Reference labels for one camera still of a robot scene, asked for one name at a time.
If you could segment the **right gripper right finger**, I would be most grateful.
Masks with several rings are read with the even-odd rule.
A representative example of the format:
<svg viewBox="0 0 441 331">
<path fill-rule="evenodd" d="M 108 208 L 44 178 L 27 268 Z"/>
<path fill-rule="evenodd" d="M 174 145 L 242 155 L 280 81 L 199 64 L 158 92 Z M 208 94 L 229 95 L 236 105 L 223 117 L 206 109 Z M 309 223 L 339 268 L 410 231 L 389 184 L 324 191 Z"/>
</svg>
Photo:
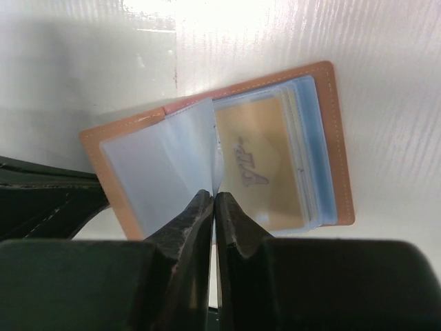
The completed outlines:
<svg viewBox="0 0 441 331">
<path fill-rule="evenodd" d="M 271 235 L 228 192 L 217 194 L 214 218 L 220 329 L 268 330 L 274 321 L 261 244 Z"/>
</svg>

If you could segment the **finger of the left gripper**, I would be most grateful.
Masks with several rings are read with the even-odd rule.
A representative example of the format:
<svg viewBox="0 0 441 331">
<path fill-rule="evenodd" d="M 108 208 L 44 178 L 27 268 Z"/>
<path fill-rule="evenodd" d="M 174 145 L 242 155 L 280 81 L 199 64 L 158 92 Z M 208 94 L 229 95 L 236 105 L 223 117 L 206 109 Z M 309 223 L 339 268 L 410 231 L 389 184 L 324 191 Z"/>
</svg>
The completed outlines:
<svg viewBox="0 0 441 331">
<path fill-rule="evenodd" d="M 110 206 L 96 175 L 1 157 L 1 240 L 72 239 Z"/>
</svg>

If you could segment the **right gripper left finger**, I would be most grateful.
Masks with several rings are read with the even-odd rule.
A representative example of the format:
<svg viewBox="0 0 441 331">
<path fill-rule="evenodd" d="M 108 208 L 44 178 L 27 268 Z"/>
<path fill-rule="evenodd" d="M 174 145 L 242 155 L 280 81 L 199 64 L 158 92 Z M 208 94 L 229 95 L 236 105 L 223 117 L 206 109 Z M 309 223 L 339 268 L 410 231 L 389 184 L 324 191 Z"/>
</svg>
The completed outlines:
<svg viewBox="0 0 441 331">
<path fill-rule="evenodd" d="M 214 198 L 199 190 L 185 209 L 144 240 L 149 257 L 136 293 L 136 330 L 204 330 Z"/>
</svg>

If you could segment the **gold credit card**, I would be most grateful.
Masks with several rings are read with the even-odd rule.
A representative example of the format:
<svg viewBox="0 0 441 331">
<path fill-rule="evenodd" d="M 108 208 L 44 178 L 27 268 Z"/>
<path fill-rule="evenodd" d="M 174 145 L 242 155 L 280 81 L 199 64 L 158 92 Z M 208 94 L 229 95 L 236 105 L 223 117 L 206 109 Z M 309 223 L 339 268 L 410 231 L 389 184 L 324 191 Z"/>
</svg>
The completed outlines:
<svg viewBox="0 0 441 331">
<path fill-rule="evenodd" d="M 225 160 L 220 191 L 267 231 L 300 229 L 303 214 L 283 106 L 272 97 L 216 111 Z"/>
</svg>

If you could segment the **brown leather card holder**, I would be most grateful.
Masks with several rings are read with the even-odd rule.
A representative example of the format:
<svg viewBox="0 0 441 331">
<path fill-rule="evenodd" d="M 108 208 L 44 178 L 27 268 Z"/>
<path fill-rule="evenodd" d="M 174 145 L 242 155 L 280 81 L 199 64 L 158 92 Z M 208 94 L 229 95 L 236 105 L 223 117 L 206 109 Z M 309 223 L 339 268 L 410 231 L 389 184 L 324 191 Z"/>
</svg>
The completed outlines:
<svg viewBox="0 0 441 331">
<path fill-rule="evenodd" d="M 199 190 L 221 193 L 216 111 L 275 97 L 283 106 L 305 232 L 355 221 L 334 65 L 320 61 L 203 92 L 84 130 L 83 144 L 127 238 L 143 239 Z"/>
</svg>

